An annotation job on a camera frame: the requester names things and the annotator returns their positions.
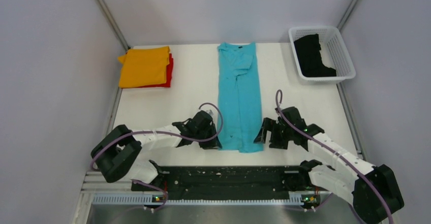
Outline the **cyan t shirt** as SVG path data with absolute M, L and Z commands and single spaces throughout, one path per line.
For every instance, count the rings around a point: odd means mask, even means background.
M 222 149 L 263 151 L 262 144 L 254 143 L 263 120 L 256 44 L 221 43 L 218 57 L 218 107 L 222 114 L 218 138 Z

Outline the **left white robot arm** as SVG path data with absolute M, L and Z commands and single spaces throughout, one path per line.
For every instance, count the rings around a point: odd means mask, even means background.
M 90 153 L 91 167 L 98 169 L 106 182 L 137 180 L 157 190 L 163 176 L 157 164 L 144 159 L 145 153 L 199 143 L 202 149 L 221 149 L 211 111 L 198 111 L 192 118 L 173 122 L 156 130 L 133 131 L 126 125 L 115 127 Z

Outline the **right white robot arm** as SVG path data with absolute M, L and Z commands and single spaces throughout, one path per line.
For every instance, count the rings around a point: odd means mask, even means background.
M 375 166 L 335 143 L 316 124 L 306 124 L 296 107 L 276 109 L 276 120 L 264 118 L 255 143 L 264 143 L 270 132 L 269 146 L 287 149 L 292 141 L 316 159 L 302 161 L 298 180 L 288 184 L 326 189 L 346 201 L 364 223 L 380 223 L 405 203 L 394 172 L 385 164 Z

